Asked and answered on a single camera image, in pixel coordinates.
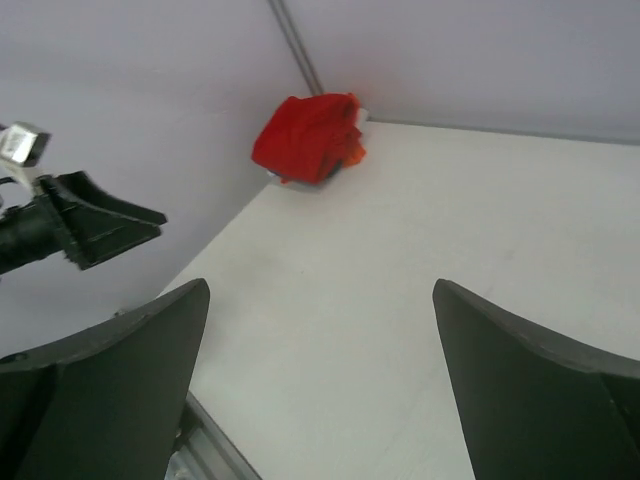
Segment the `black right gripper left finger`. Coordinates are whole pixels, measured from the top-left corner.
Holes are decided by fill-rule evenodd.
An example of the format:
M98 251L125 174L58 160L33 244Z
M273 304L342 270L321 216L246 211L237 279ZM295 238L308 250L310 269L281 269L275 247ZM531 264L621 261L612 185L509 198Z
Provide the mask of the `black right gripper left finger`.
M209 309L196 279L1 360L4 479L161 479Z

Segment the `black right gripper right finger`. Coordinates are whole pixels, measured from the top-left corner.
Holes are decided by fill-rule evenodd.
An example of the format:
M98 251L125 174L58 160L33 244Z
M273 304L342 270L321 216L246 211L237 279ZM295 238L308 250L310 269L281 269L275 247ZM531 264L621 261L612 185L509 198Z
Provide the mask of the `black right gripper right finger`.
M638 478L638 361L450 280L438 280L432 298L476 478Z

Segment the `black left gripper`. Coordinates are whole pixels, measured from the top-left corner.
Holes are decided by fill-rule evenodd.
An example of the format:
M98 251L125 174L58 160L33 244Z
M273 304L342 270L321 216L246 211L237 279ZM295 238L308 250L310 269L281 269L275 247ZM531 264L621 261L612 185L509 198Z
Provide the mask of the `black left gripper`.
M118 199L84 171L44 175L30 202L1 213L1 273L63 251L87 270L159 237L165 214Z

